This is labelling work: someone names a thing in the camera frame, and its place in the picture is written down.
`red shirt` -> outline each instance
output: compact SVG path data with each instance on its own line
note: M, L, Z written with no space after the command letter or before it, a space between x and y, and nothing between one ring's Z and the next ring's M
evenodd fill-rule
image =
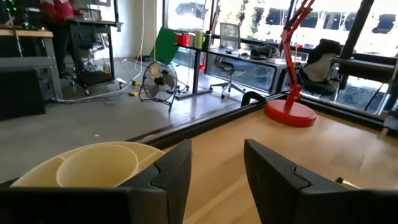
M50 22L63 23L73 18L75 12L69 0L40 0L44 11L49 14Z

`black pants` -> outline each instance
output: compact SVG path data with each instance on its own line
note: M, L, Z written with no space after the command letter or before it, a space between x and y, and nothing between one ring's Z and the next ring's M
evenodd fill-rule
M49 30L53 33L52 43L60 75L65 71L65 57L67 56L67 53L72 56L76 72L79 73L83 71L84 65L81 61L80 55L75 52L69 27L62 24L51 24L49 25Z

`beige trash bin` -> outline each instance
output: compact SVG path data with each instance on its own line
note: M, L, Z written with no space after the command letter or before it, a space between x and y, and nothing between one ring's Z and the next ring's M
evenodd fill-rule
M138 173L138 160L126 147L103 145L69 157L57 171L61 187L116 187Z
M41 163L15 181L11 187L115 187L140 173L163 155L164 152L137 142L92 144L72 149ZM90 178L82 178L83 175L89 175Z

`green board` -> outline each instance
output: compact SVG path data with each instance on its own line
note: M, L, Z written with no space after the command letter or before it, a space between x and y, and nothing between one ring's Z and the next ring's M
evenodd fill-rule
M149 56L162 63L169 64L177 53L178 47L175 45L176 43L176 33L162 27L156 38L156 55L154 55L153 48Z

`red desk lamp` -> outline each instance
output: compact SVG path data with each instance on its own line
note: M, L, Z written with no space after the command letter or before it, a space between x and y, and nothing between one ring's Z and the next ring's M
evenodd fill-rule
M264 112L268 117L280 123L296 127L312 126L317 118L317 114L311 108L295 102L301 99L300 92L304 86L297 84L297 76L290 50L290 41L297 27L304 18L312 11L312 4L315 0L303 0L300 8L294 17L288 21L282 32L282 43L286 56L287 71L289 73L290 93L286 100L272 100L266 104Z

